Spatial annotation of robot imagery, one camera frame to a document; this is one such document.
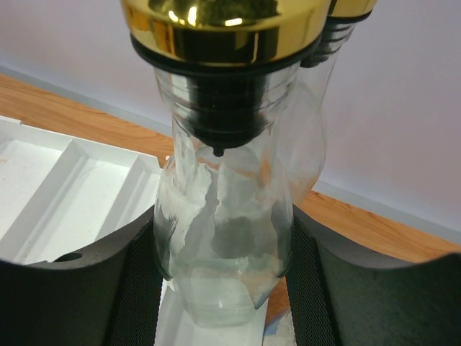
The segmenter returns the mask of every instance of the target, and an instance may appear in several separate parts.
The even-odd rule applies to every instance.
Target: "gold bottle lid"
[[[121,0],[132,36],[175,61],[250,66],[286,58],[320,35],[331,0]]]
[[[377,0],[332,0],[329,17],[356,18],[369,14]]]

